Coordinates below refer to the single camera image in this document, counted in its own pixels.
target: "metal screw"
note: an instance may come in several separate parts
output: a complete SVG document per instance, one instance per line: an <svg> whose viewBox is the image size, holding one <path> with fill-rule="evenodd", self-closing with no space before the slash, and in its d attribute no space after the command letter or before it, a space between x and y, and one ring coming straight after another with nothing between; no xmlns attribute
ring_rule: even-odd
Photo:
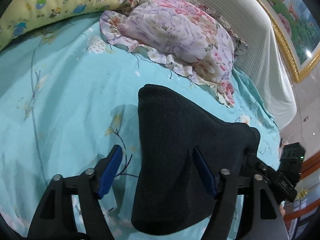
<svg viewBox="0 0 320 240"><path fill-rule="evenodd" d="M230 171L229 171L228 169L222 169L222 170L221 170L221 173L222 173L223 175L230 175Z"/></svg>
<svg viewBox="0 0 320 240"><path fill-rule="evenodd" d="M62 176L61 176L60 174L56 174L56 175L53 176L53 180L54 180L54 181L58 181L58 180L60 180L61 178L62 178Z"/></svg>
<svg viewBox="0 0 320 240"><path fill-rule="evenodd" d="M263 179L263 177L262 177L260 174L256 174L256 175L254 176L254 178L255 178L256 180L262 180L262 179Z"/></svg>
<svg viewBox="0 0 320 240"><path fill-rule="evenodd" d="M88 169L85 170L84 173L87 174L87 175L94 174L94 169L93 168L88 168Z"/></svg>

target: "folded black cloth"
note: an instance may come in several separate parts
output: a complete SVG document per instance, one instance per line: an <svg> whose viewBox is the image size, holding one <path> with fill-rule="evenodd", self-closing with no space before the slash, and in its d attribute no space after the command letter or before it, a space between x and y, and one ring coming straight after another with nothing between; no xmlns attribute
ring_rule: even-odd
<svg viewBox="0 0 320 240"><path fill-rule="evenodd" d="M138 97L142 164L131 222L147 234L175 233L210 216L215 204L193 164L193 148L211 169L238 174L244 155L257 153L260 133L224 122L163 86L145 85Z"/></svg>

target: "black mechanical device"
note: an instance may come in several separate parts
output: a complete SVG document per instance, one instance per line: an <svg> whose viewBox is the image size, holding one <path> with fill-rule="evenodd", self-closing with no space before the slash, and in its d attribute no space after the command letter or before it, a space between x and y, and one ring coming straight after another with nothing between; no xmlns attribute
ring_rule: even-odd
<svg viewBox="0 0 320 240"><path fill-rule="evenodd" d="M228 169L210 169L197 147L192 156L207 193L217 200L201 240L227 239L237 195L244 195L244 203L236 239L288 239L278 205L284 199L293 201L297 194L286 176L295 179L299 176L304 156L300 145L284 150L279 171L248 155L241 171L248 176L231 174ZM36 209L27 240L114 240L98 200L109 192L121 161L122 149L115 145L107 158L79 176L53 176ZM71 195L79 195L86 234L76 229ZM15 236L26 240L17 233Z"/></svg>

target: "painting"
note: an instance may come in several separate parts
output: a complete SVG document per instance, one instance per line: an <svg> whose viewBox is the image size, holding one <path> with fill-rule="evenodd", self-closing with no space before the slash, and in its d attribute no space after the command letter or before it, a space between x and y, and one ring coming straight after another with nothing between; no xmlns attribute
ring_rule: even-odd
<svg viewBox="0 0 320 240"><path fill-rule="evenodd" d="M320 27L302 0L257 1L271 18L295 80L301 81L320 60Z"/></svg>

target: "yellow pillow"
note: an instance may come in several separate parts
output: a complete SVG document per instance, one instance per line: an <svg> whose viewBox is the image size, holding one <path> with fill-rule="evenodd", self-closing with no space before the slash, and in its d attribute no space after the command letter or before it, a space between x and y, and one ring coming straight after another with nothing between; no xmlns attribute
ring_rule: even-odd
<svg viewBox="0 0 320 240"><path fill-rule="evenodd" d="M114 10L124 0L13 0L0 19L0 50L38 27L82 13Z"/></svg>

